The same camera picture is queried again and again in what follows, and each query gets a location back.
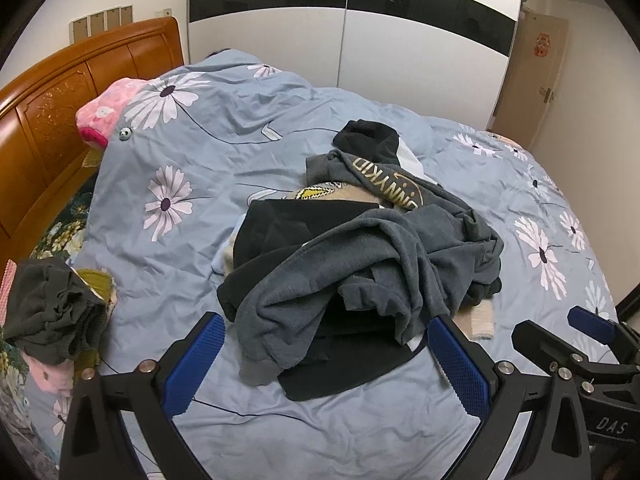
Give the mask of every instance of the cartoon decoration on door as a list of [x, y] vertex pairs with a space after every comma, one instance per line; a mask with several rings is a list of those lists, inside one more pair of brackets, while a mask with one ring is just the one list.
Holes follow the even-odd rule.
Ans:
[[540, 32], [536, 39], [536, 46], [533, 49], [533, 53], [538, 57], [545, 57], [549, 52], [549, 46], [551, 45], [551, 38], [548, 34]]

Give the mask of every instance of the flower center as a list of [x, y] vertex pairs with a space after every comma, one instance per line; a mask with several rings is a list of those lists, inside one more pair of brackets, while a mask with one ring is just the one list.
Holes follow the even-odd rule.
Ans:
[[164, 88], [160, 92], [160, 97], [167, 97], [168, 95], [171, 95], [172, 93], [174, 93], [174, 90], [175, 90], [175, 85], [169, 85], [167, 88]]

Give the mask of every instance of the dark floral sheet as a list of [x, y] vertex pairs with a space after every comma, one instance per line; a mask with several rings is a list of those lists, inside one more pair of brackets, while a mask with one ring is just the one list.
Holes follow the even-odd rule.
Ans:
[[[91, 176], [51, 223], [31, 253], [32, 258], [55, 256], [72, 265], [82, 247], [89, 206], [94, 194], [97, 172]], [[4, 341], [0, 327], [0, 422], [11, 435], [27, 465], [42, 480], [58, 478], [57, 459], [38, 436], [30, 419], [30, 406], [24, 396], [29, 367], [17, 348]], [[60, 397], [51, 407], [58, 423], [55, 434], [64, 430], [69, 400]]]

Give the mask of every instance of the blue textured pad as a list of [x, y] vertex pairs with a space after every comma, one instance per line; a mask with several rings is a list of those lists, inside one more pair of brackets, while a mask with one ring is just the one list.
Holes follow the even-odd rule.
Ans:
[[603, 345], [608, 345], [616, 338], [616, 325], [612, 321], [602, 319], [593, 312], [580, 306], [574, 306], [566, 317], [569, 325]]
[[490, 408], [489, 383], [439, 318], [431, 320], [427, 332], [429, 347], [465, 411], [484, 420]]
[[225, 322], [214, 314], [164, 382], [162, 409], [169, 417], [187, 411], [224, 342]]

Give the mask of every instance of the headboard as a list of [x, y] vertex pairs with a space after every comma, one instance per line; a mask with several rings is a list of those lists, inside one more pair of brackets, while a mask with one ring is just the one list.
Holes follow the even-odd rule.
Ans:
[[59, 50], [0, 89], [0, 276], [28, 256], [95, 171], [76, 112], [111, 83], [183, 64], [174, 18], [131, 23]]

